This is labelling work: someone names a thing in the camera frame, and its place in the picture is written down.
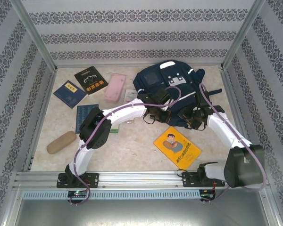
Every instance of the wall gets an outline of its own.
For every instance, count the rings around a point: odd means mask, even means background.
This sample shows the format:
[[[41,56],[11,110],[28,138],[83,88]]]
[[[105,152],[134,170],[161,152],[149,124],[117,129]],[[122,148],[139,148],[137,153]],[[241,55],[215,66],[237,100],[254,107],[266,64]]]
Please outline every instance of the wall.
[[[8,0],[0,0],[0,212],[31,147],[51,71]]]
[[[221,63],[254,0],[24,0],[56,65]]]
[[[283,0],[264,3],[227,72],[283,218]]]

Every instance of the pink pouch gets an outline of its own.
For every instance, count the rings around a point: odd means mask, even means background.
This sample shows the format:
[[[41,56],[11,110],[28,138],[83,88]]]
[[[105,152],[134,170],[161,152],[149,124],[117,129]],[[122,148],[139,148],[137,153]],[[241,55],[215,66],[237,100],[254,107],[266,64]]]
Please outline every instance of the pink pouch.
[[[105,100],[117,103],[121,97],[126,76],[123,74],[113,74],[105,92]]]

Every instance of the enclosure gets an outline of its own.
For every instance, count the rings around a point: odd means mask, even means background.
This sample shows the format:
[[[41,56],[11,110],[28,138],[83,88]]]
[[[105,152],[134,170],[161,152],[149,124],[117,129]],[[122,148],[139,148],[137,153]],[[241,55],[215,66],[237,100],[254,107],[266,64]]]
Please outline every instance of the enclosure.
[[[153,145],[169,126],[136,118],[95,151],[97,188],[70,206],[75,189],[56,185],[78,134],[56,154],[46,146],[75,129],[77,111],[53,92],[95,66],[106,81],[126,75],[123,93],[81,104],[114,108],[138,72],[166,60],[204,69],[208,90],[222,89],[211,101],[265,150],[265,189],[201,203],[204,188],[184,187]],[[202,150],[188,171],[226,160],[210,128],[176,129]],[[0,225],[283,225],[283,0],[0,0]]]

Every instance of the navy blue backpack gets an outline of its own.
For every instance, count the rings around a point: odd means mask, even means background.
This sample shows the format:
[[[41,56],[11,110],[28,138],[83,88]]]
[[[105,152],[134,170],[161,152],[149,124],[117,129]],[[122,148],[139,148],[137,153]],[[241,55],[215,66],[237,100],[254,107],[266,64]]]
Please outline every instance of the navy blue backpack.
[[[185,127],[189,126],[185,120],[178,116],[180,110],[188,105],[194,104],[196,107],[195,93],[199,92],[199,84],[202,82],[205,71],[199,69],[194,71],[188,64],[176,60],[168,60],[162,63],[147,67],[141,72],[137,73],[133,84],[138,94],[142,93],[156,93],[161,88],[165,89],[169,86],[177,86],[182,94],[180,100],[169,107],[171,112],[170,121],[168,125]],[[178,90],[167,90],[172,99],[178,98]],[[221,89],[209,92],[209,95],[220,93]]]

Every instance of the purple cable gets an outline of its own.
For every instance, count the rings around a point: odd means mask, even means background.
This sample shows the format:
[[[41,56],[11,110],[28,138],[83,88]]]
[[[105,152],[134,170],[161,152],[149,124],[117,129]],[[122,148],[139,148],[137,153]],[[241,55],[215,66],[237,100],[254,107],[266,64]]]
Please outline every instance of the purple cable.
[[[199,89],[200,92],[203,96],[203,98],[206,100],[207,104],[213,109],[213,111],[218,115],[218,117],[228,126],[228,128],[231,130],[231,132],[237,137],[237,139],[241,139],[240,136],[237,134],[237,132],[234,130],[234,128],[227,122],[227,120],[225,120],[220,114],[219,112],[214,108],[214,106],[211,104],[211,102],[207,99],[207,97],[204,95],[203,91],[206,91],[206,87],[201,83],[199,84]],[[254,192],[258,192],[261,191],[265,186],[266,186],[266,173],[264,171],[264,168],[262,166],[262,164],[260,163],[259,159],[256,157],[256,155],[252,152],[252,150],[246,145],[246,143],[243,140],[240,140],[241,144],[246,148],[246,150],[249,151],[249,153],[251,154],[251,156],[254,158],[255,162],[257,163],[257,165],[259,166],[261,173],[262,173],[262,177],[263,177],[263,183],[261,185],[261,187],[259,188],[248,188],[243,186],[244,189],[249,190],[249,191],[254,191]]]
[[[86,190],[88,191],[88,195],[87,195],[87,198],[84,199],[83,201],[81,201],[80,203],[73,203],[73,202],[71,202],[73,197],[70,197],[69,202],[70,202],[71,205],[73,205],[73,204],[75,204],[76,206],[81,205],[81,204],[83,204],[84,202],[86,202],[86,201],[90,198],[91,191],[90,191],[90,188],[89,188],[88,184],[86,184],[86,183],[80,178],[80,176],[77,174],[77,171],[76,171],[76,158],[77,158],[79,152],[80,152],[83,148],[85,148],[85,147],[88,145],[88,143],[91,141],[91,139],[93,138],[94,134],[95,134],[96,131],[99,129],[100,125],[104,122],[104,120],[107,119],[109,116],[111,116],[113,113],[115,113],[115,112],[117,112],[117,111],[119,111],[119,110],[122,110],[122,109],[124,109],[124,108],[127,108],[127,107],[132,107],[132,106],[152,106],[152,107],[167,107],[167,106],[172,106],[172,105],[174,105],[177,101],[179,101],[179,99],[180,99],[180,97],[181,97],[181,90],[180,90],[178,87],[176,87],[176,86],[169,86],[169,87],[167,87],[166,89],[169,89],[169,88],[175,88],[175,89],[177,89],[178,92],[179,92],[179,96],[178,96],[178,98],[177,98],[175,101],[173,101],[173,102],[171,102],[171,103],[169,103],[169,104],[167,104],[167,105],[155,105],[155,104],[145,104],[145,103],[137,103],[137,104],[131,104],[131,105],[124,105],[124,106],[121,106],[121,107],[119,107],[119,108],[113,110],[112,112],[108,113],[107,115],[104,116],[104,118],[102,118],[102,119],[100,120],[100,122],[99,122],[98,125],[95,127],[94,131],[91,133],[90,137],[89,137],[88,140],[85,142],[85,144],[83,144],[83,145],[77,150],[77,152],[75,153],[75,158],[74,158],[74,171],[75,171],[75,176],[76,176],[76,177],[78,178],[78,180],[86,187]]]

